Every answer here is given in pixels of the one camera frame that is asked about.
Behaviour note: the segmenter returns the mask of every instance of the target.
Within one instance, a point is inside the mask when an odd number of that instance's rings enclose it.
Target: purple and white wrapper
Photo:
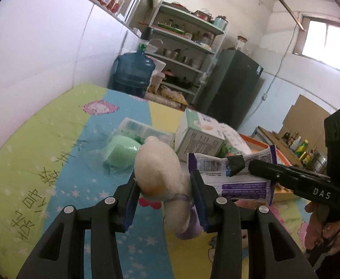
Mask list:
[[[231,172],[227,158],[218,158],[200,153],[188,153],[187,165],[191,173],[199,170],[205,184],[213,186],[219,196],[227,199],[246,199],[264,201],[270,205],[275,192],[275,183],[251,175],[248,167],[250,160],[258,159],[277,164],[275,145],[257,153],[243,154],[245,168],[237,175],[229,177]]]

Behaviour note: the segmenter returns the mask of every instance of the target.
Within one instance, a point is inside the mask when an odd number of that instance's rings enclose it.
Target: storage shelf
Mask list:
[[[224,31],[222,31],[220,28],[216,27],[215,25],[198,18],[198,17],[194,16],[193,14],[186,13],[183,10],[177,9],[177,8],[169,6],[169,5],[161,4],[159,12],[178,17],[178,18],[180,18],[180,19],[182,19],[182,20],[184,20],[188,23],[196,25],[196,26],[198,26],[198,27],[200,27],[200,28],[202,28],[206,31],[209,31],[209,32],[211,32],[215,35],[219,35],[219,34],[224,33]]]
[[[157,57],[157,58],[159,58],[159,59],[167,60],[167,61],[172,62],[172,63],[174,63],[174,64],[178,64],[178,65],[180,65],[180,66],[183,66],[183,67],[188,68],[188,69],[190,69],[190,70],[196,71],[196,72],[198,72],[198,73],[203,73],[201,70],[198,70],[198,69],[196,69],[196,68],[193,68],[192,66],[183,64],[183,63],[181,63],[181,62],[179,62],[179,61],[177,61],[177,60],[173,60],[173,59],[171,59],[171,58],[169,58],[169,57],[165,57],[165,56],[162,56],[162,55],[158,55],[158,54],[155,54],[155,53],[149,53],[149,52],[146,52],[146,54],[147,54],[147,55],[150,55],[150,56],[153,56],[153,57]]]
[[[167,31],[167,30],[157,28],[156,26],[152,26],[152,28],[153,28],[154,33],[162,34],[166,37],[176,39],[179,42],[183,42],[185,44],[188,44],[189,46],[192,46],[192,47],[194,47],[194,48],[196,48],[196,49],[198,49],[198,50],[200,50],[204,53],[208,53],[208,54],[211,54],[211,55],[215,54],[214,51],[212,51],[210,49],[206,49],[206,48],[202,47],[200,44],[197,44],[196,42],[194,42],[192,40],[188,40],[187,38],[182,37],[181,35],[175,34],[173,32]]]
[[[171,88],[174,88],[174,89],[178,89],[180,91],[183,91],[183,92],[186,92],[188,94],[192,94],[192,95],[195,95],[194,92],[190,91],[190,90],[187,90],[187,89],[184,89],[182,87],[179,87],[177,85],[173,85],[173,84],[170,84],[170,83],[167,83],[167,82],[162,82],[161,84],[164,84],[165,86],[168,86],[168,87],[171,87]]]

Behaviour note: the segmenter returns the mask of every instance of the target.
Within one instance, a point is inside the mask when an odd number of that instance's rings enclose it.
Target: dark gray refrigerator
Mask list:
[[[238,129],[252,101],[262,66],[239,50],[223,50],[208,79],[197,111]]]

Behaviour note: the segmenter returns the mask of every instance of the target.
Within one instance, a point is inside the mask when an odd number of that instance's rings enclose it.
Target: silver screw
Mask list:
[[[115,203],[116,200],[115,200],[114,197],[107,197],[106,199],[104,199],[104,202],[108,205],[111,205],[111,204]]]
[[[74,210],[74,208],[72,206],[66,206],[64,208],[64,213],[69,214],[69,213],[72,213],[73,210]]]
[[[259,211],[265,214],[269,212],[269,208],[267,206],[260,206]]]
[[[226,198],[224,198],[224,197],[218,197],[216,199],[216,202],[219,203],[220,205],[224,205],[224,204],[226,204],[228,202],[228,200]]]

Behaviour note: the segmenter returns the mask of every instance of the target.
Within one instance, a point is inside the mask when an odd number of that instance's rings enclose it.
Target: wall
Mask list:
[[[287,0],[286,3],[299,18],[307,15],[340,22],[340,8],[334,2]],[[318,61],[292,54],[298,32],[299,28],[296,27],[292,17],[279,2],[276,2],[261,45],[254,51],[252,57],[264,68],[262,88],[238,129],[240,133],[250,135],[258,125],[278,132],[290,106],[296,102],[300,94],[329,113],[340,108],[340,71]],[[263,101],[247,120],[267,91],[281,60],[281,68],[266,101]]]
[[[227,37],[222,48],[231,46],[237,36],[248,39],[248,47],[260,44],[272,13],[275,0],[165,0],[179,2],[194,12],[202,8],[210,11],[213,17],[226,16],[229,21]]]
[[[79,83],[106,86],[122,41],[138,37],[89,0],[0,2],[0,147]]]

